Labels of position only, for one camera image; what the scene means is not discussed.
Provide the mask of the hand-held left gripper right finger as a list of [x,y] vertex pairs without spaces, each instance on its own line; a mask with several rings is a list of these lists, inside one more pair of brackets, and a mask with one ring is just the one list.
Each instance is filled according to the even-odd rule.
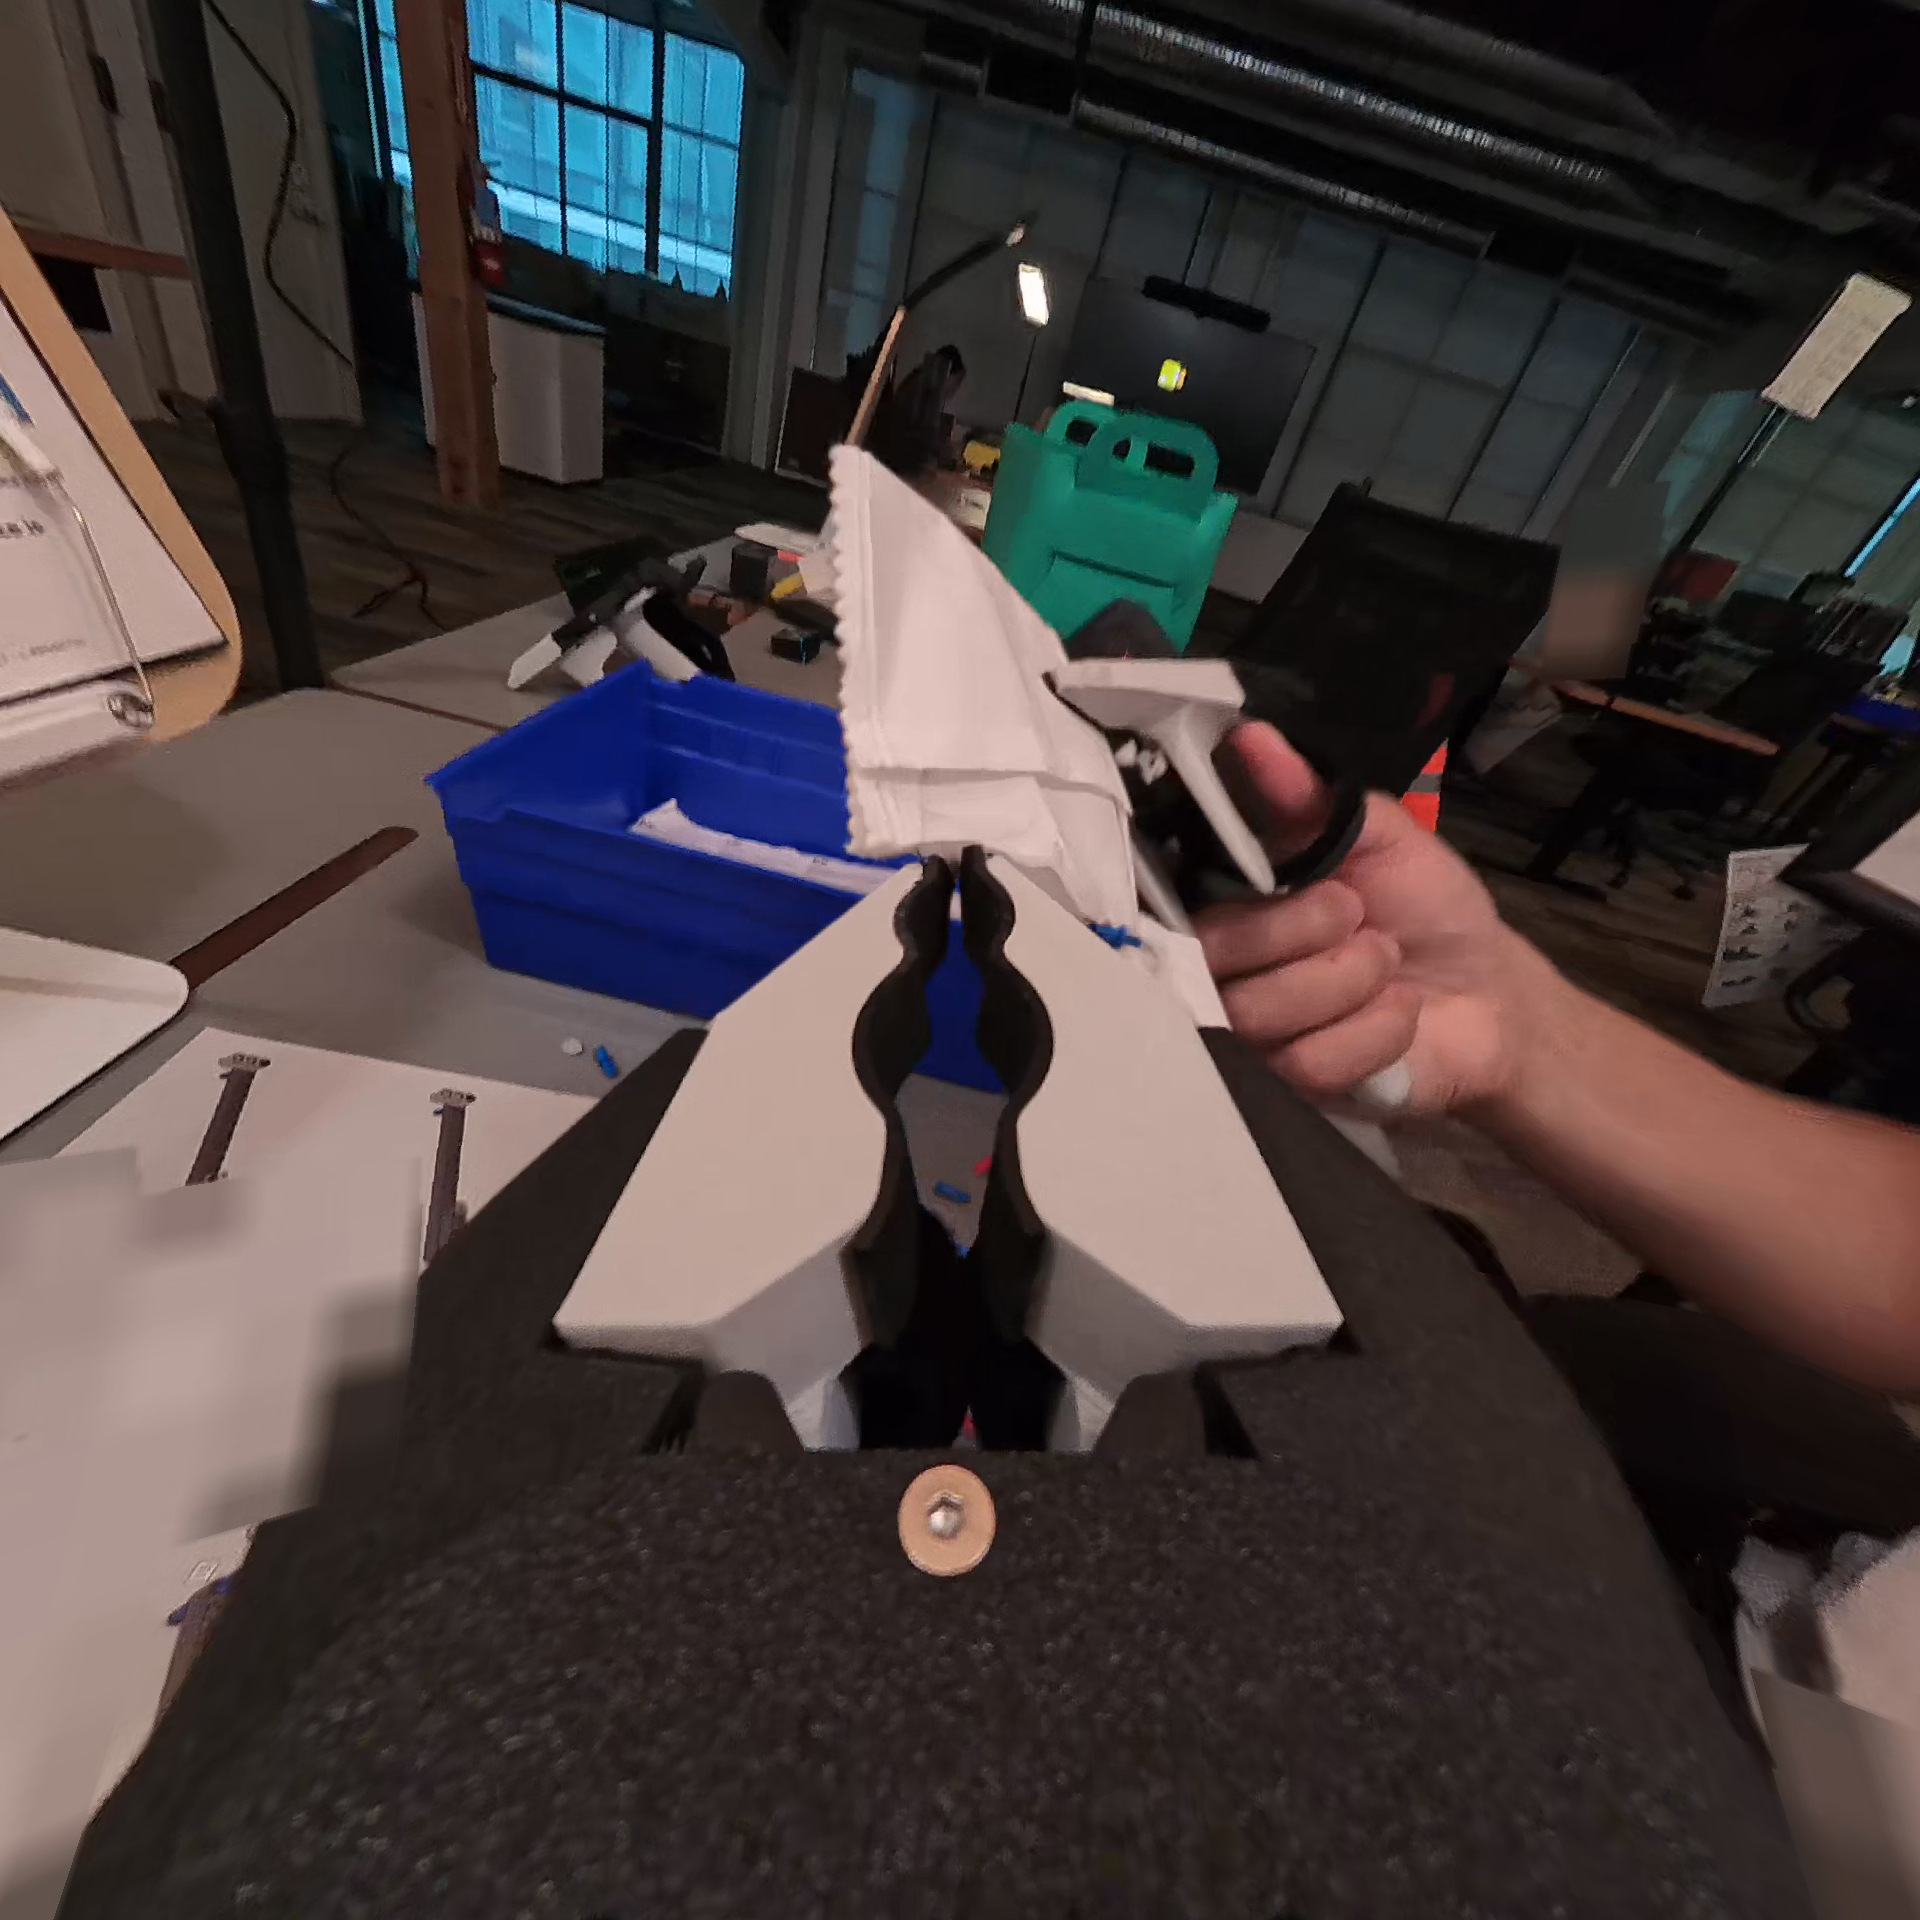
[[1004,856],[967,853],[975,1035],[1008,1099],[975,1252],[1061,1413],[1138,1378],[1322,1348],[1342,1311],[1208,1050],[1196,939],[1110,944]]

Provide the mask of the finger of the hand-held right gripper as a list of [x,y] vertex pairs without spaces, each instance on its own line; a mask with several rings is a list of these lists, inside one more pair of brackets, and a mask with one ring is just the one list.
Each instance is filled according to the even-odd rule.
[[1229,727],[1243,709],[1231,666],[1215,658],[1079,658],[1046,673],[1046,685],[1099,729],[1163,729],[1186,709]]

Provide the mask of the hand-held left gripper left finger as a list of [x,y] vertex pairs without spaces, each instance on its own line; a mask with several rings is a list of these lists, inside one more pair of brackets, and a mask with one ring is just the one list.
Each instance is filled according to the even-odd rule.
[[853,1420],[899,1338],[922,1202],[899,1095],[930,1042],[954,872],[909,865],[710,1019],[552,1329],[575,1352],[763,1378]]

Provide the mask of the small white paper bag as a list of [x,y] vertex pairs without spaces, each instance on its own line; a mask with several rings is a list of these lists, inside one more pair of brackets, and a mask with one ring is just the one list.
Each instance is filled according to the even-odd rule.
[[1226,1026],[1194,936],[1141,909],[1112,749],[1046,684],[1055,631],[871,452],[834,449],[830,476],[847,853],[1008,858],[1079,922],[1133,932],[1191,1019]]

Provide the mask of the blue plastic bin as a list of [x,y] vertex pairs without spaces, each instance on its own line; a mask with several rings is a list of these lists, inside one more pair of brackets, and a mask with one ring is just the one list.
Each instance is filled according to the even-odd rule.
[[834,709],[632,663],[428,783],[493,968],[715,1018],[854,896],[637,821],[671,804],[734,842],[836,860],[846,775]]

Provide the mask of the person's right forearm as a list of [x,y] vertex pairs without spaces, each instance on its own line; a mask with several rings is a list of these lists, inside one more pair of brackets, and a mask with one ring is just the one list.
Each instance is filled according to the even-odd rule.
[[1916,1403],[1918,1133],[1752,1085],[1492,939],[1455,1114],[1690,1298]]

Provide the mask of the lego instruction booklet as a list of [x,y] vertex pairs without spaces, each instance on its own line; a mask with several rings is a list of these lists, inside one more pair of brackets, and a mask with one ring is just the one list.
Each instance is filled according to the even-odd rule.
[[4,1165],[4,1892],[130,1765],[266,1520],[394,1456],[424,1237],[590,1103],[204,1032]]

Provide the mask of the person's right hand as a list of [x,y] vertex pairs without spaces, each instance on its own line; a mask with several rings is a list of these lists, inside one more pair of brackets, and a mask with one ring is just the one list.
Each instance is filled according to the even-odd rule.
[[1194,920],[1229,1032],[1296,1090],[1354,1097],[1404,1071],[1414,1114],[1511,1088],[1519,939],[1472,868],[1390,797],[1370,797],[1331,875]]

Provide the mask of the green tote bag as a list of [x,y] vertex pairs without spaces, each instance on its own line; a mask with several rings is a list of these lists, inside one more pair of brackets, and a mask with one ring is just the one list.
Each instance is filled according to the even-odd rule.
[[1067,401],[1006,425],[980,545],[1061,637],[1128,601],[1181,653],[1234,515],[1204,428]]

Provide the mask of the flat white paper bag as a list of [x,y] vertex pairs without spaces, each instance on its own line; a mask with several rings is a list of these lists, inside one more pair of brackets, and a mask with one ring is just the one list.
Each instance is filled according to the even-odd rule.
[[791,880],[805,880],[846,896],[869,896],[899,872],[899,866],[888,861],[807,853],[707,827],[694,823],[676,800],[666,800],[658,807],[651,807],[630,823],[628,832],[666,848],[717,858],[757,874],[776,874]]

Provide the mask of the black desk lamp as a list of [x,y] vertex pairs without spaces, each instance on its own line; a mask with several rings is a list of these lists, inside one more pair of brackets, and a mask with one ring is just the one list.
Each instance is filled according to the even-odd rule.
[[878,368],[887,371],[893,361],[899,351],[899,339],[904,329],[904,320],[933,296],[941,292],[948,284],[967,277],[972,271],[986,266],[988,260],[997,259],[1008,250],[1016,250],[1021,240],[1026,240],[1029,232],[1032,228],[1036,219],[1040,217],[1038,209],[1029,209],[1016,216],[1011,225],[989,228],[982,237],[974,240],[970,248],[951,256],[947,264],[927,272],[924,280],[909,284],[900,299],[896,303],[896,314],[888,323],[888,329],[882,339],[880,361]]

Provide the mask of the spare hand-held gripper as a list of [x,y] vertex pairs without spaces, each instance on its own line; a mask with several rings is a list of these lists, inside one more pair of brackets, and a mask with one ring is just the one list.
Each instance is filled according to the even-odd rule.
[[550,673],[586,689],[636,663],[675,684],[698,677],[735,681],[726,645],[690,609],[704,573],[704,552],[621,562],[575,611],[514,658],[508,689],[528,689]]

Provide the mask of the printed paper sheet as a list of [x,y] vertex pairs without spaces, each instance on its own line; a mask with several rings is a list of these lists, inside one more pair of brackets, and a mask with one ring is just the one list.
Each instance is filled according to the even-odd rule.
[[1718,939],[1700,994],[1716,1012],[1781,999],[1816,960],[1850,944],[1861,925],[1786,885],[1807,844],[1747,848],[1723,866]]

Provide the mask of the grey background table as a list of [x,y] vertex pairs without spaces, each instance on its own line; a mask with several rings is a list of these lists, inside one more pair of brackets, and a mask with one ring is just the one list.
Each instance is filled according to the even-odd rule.
[[[1194,627],[1194,653],[1215,656],[1227,650],[1306,537],[1306,528],[1282,519],[1262,515],[1234,519]],[[333,685],[480,729],[511,729],[573,691],[558,669],[522,689],[510,685],[514,660],[548,636],[567,612],[567,594],[552,591],[522,609],[508,609],[456,631],[350,666],[333,677]],[[738,680],[791,700],[834,706],[840,681],[836,651],[826,645],[808,663],[791,663],[773,653],[775,631],[776,618],[757,611],[724,636]]]

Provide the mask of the white cabinet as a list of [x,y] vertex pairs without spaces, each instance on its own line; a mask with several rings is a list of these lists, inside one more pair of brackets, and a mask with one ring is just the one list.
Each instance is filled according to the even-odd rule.
[[486,297],[496,455],[558,487],[606,476],[606,329],[506,296]]

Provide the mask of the white sign stand base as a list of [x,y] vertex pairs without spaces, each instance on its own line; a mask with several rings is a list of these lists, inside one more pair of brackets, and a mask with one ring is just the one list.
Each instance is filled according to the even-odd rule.
[[2,930],[2,1139],[173,1023],[188,1004],[179,968]]

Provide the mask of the large window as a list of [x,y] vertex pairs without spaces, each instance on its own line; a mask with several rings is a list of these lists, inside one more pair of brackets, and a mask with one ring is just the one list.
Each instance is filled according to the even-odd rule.
[[698,297],[734,289],[747,68],[690,3],[467,3],[501,232]]

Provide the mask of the white shirt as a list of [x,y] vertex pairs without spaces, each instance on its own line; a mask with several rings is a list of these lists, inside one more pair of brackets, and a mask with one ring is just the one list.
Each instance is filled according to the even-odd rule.
[[1918,1738],[1918,1532],[1894,1538],[1845,1532],[1815,1553],[1743,1538],[1733,1565],[1735,1665],[1759,1749],[1759,1682],[1837,1701],[1890,1729],[1914,1760]]

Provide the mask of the wooden instruction sign board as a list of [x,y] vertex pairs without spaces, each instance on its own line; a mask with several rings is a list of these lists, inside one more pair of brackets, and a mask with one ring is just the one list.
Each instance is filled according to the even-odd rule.
[[237,685],[232,597],[46,280],[2,219],[2,779],[200,729]]

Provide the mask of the black steel column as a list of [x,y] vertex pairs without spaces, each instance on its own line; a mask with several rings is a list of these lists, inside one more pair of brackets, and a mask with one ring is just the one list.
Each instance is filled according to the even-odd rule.
[[183,216],[216,378],[211,412],[243,499],[279,685],[323,689],[320,637],[256,324],[248,251],[232,194],[204,8],[150,3],[149,13],[165,125],[175,151]]

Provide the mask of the black wall screen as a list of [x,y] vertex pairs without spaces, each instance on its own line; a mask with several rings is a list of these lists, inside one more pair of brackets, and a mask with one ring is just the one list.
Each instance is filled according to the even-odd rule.
[[1226,489],[1259,491],[1311,367],[1311,347],[1259,306],[1165,277],[1087,280],[1063,384],[1122,412],[1206,432]]

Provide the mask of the wooden post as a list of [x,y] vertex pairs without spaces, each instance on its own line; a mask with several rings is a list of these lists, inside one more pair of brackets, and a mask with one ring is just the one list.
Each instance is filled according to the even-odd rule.
[[472,268],[483,183],[462,3],[398,3],[395,40],[414,168],[424,371],[439,489],[488,512],[501,497],[486,292]]

